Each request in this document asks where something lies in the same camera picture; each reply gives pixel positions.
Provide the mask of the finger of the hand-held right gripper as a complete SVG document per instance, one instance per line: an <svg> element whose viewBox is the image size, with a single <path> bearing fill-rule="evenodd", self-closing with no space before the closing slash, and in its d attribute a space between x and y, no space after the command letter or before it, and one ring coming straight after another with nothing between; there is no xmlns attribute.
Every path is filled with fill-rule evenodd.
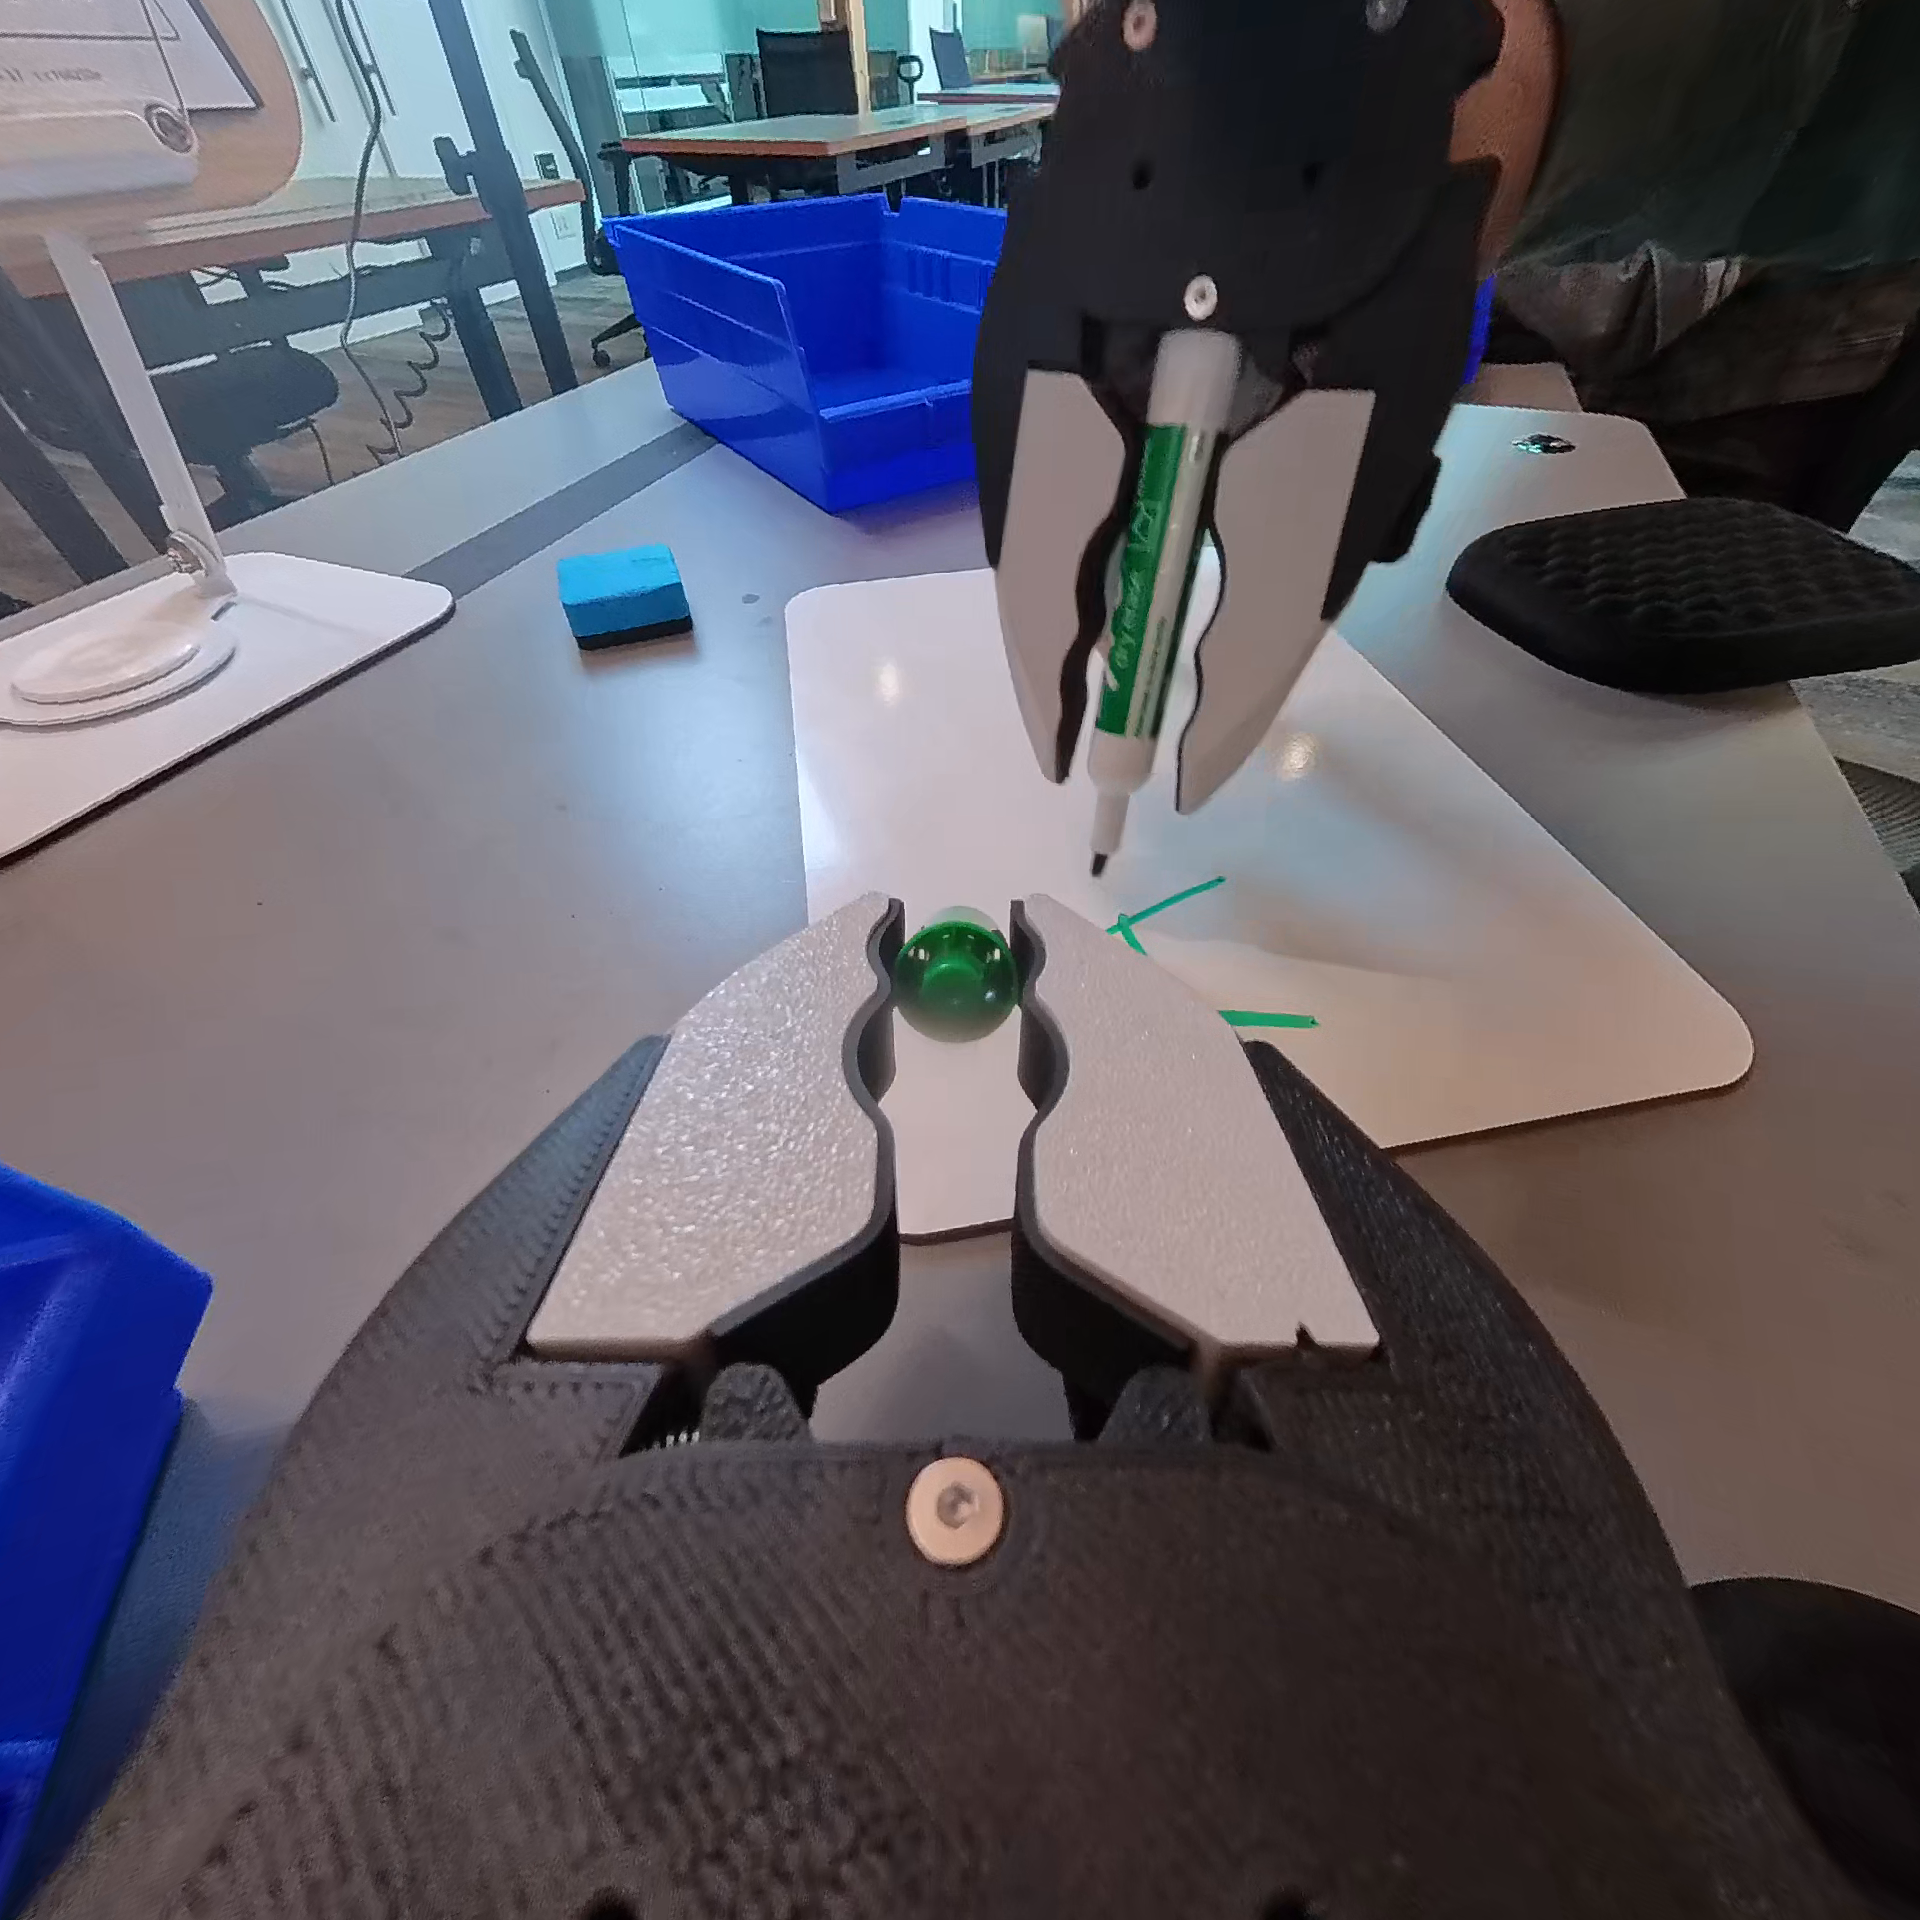
<svg viewBox="0 0 1920 1920"><path fill-rule="evenodd" d="M1264 742L1319 649L1373 415L1367 391L1307 391L1223 452L1212 493L1222 589L1194 645L1177 812L1194 816Z"/></svg>
<svg viewBox="0 0 1920 1920"><path fill-rule="evenodd" d="M1127 473L1127 439L1077 372L1026 372L1012 481L995 563L996 621L1026 740L1050 783L1069 779L1083 726L1083 664L1098 621L1099 534Z"/></svg>

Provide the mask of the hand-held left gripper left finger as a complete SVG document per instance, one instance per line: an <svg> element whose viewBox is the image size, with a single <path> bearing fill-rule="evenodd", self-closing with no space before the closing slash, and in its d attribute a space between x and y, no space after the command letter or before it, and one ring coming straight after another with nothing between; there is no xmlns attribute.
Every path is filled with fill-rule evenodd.
<svg viewBox="0 0 1920 1920"><path fill-rule="evenodd" d="M527 1328L553 1362L837 1375L896 1296L885 894L806 923L673 1030Z"/></svg>

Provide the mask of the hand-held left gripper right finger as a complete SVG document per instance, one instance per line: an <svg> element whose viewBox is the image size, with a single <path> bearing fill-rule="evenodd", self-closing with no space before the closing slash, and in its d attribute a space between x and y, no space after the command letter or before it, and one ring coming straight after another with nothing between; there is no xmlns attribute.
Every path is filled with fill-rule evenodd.
<svg viewBox="0 0 1920 1920"><path fill-rule="evenodd" d="M1012 932L1032 1250L1191 1370L1373 1357L1373 1316L1223 1016L1062 900L1019 900Z"/></svg>

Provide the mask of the green dry erase marker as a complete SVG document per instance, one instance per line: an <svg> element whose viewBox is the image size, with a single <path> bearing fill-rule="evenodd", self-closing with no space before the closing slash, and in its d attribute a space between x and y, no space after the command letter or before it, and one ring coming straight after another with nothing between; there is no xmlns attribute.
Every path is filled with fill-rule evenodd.
<svg viewBox="0 0 1920 1920"><path fill-rule="evenodd" d="M1086 758L1091 875L1121 850L1132 799L1154 770L1240 362L1236 344L1210 327L1171 331L1154 355Z"/></svg>

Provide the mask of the green marker cap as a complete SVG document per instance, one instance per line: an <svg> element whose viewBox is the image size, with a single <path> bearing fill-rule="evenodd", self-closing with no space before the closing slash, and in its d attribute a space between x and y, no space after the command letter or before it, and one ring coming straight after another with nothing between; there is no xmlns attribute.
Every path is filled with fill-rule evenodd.
<svg viewBox="0 0 1920 1920"><path fill-rule="evenodd" d="M942 908L900 945L895 1011L929 1042L983 1042L1019 1005L1020 965L983 908Z"/></svg>

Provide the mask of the white whiteboard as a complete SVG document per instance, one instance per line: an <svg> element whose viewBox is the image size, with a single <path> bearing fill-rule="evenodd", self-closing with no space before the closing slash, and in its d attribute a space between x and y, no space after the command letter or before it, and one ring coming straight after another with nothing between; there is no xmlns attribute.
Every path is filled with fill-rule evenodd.
<svg viewBox="0 0 1920 1920"><path fill-rule="evenodd" d="M1735 1007L1371 662L1332 633L1191 817L1173 742L1124 850L1088 867L1091 787L1042 779L983 571L810 589L782 613L806 915L891 894L1008 926L1050 894L1381 1148L1717 1092Z"/></svg>

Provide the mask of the blue whiteboard eraser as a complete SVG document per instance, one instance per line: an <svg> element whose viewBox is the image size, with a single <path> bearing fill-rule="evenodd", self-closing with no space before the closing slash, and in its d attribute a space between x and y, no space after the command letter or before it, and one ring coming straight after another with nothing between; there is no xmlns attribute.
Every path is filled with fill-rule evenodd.
<svg viewBox="0 0 1920 1920"><path fill-rule="evenodd" d="M566 630L583 655L680 639L694 630L682 573L669 547L623 547L557 566Z"/></svg>

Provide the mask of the person's right forearm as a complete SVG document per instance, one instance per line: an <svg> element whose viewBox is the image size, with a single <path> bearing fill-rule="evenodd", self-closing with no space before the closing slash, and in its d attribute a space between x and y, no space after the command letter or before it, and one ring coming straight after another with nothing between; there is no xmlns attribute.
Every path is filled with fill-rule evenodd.
<svg viewBox="0 0 1920 1920"><path fill-rule="evenodd" d="M1499 304L1597 415L1856 398L1914 331L1914 4L1545 5Z"/></svg>

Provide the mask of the black honeycomb pad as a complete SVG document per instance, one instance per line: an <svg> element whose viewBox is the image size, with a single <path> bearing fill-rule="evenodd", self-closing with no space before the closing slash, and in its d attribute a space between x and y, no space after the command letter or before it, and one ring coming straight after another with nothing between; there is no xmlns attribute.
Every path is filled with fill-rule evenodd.
<svg viewBox="0 0 1920 1920"><path fill-rule="evenodd" d="M1529 659L1640 696L1719 696L1917 656L1917 573L1811 517L1678 500L1504 526L1448 597Z"/></svg>

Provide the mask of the wooden background desk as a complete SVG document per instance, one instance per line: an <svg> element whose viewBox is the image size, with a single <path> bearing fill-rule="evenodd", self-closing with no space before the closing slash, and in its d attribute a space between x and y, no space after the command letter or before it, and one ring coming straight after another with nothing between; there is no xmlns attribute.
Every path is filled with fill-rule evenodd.
<svg viewBox="0 0 1920 1920"><path fill-rule="evenodd" d="M759 117L682 133L640 133L608 144L626 163L659 158L701 179L723 179L734 206L753 190L818 187L826 196L885 192L951 171L1036 162L1057 101L876 109L826 117Z"/></svg>
<svg viewBox="0 0 1920 1920"><path fill-rule="evenodd" d="M449 295L513 285L479 202L442 179L378 178L355 204L354 179L306 178L251 206L118 215L95 253L114 285L283 257L268 279L284 294L252 316L312 355L334 351L347 322L420 322L429 307L454 327Z"/></svg>

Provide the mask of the person's dark trousers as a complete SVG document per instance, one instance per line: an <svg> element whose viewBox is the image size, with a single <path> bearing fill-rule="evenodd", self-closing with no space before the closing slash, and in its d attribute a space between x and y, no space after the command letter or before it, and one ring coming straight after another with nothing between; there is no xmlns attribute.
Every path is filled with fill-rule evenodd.
<svg viewBox="0 0 1920 1920"><path fill-rule="evenodd" d="M1917 265L1816 273L1640 248L1510 265L1501 364L1562 364L1584 413L1638 420L1687 497L1845 534L1917 443Z"/></svg>

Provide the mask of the black metal pole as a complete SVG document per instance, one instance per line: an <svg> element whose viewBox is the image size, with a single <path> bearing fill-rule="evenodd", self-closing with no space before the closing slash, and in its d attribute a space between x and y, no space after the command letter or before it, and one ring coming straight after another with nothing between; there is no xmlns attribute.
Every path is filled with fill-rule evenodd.
<svg viewBox="0 0 1920 1920"><path fill-rule="evenodd" d="M449 80L463 111L469 147L467 154L459 147L442 154L445 183L457 190L469 190L479 202L512 269L545 385L553 395L571 394L579 385L577 370L553 302L553 283L545 274L545 260L533 233L533 209L525 199L517 162L503 140L484 64L474 46L467 5L429 4L428 12L442 46ZM474 378L488 418L503 420L519 413L523 395L517 394L513 372L503 357L484 298L479 294L457 294L449 302L467 370Z"/></svg>

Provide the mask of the black office chair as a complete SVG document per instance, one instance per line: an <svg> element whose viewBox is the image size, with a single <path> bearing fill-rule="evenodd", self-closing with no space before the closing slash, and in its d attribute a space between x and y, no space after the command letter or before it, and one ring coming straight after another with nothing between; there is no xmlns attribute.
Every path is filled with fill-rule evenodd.
<svg viewBox="0 0 1920 1920"><path fill-rule="evenodd" d="M252 308L284 294L268 273L288 262L118 279L115 298L159 403L190 468L219 482L206 515L217 530L284 504L258 473L260 446L309 431L338 398L330 364L268 336Z"/></svg>

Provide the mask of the black textured pad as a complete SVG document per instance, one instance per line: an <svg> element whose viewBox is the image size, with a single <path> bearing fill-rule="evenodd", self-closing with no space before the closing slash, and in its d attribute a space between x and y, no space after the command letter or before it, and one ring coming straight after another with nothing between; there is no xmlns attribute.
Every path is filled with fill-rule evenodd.
<svg viewBox="0 0 1920 1920"><path fill-rule="evenodd" d="M1717 1667L1787 1797L1877 1916L1917 1916L1917 1618L1795 1577L1694 1585Z"/></svg>

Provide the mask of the white stand with base plate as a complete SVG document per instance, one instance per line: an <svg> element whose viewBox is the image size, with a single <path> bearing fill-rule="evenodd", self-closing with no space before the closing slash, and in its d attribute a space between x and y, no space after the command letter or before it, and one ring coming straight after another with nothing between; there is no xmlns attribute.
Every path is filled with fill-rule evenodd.
<svg viewBox="0 0 1920 1920"><path fill-rule="evenodd" d="M227 556L89 240L44 245L159 486L169 571L3 642L3 857L22 857L442 625L438 584Z"/></svg>

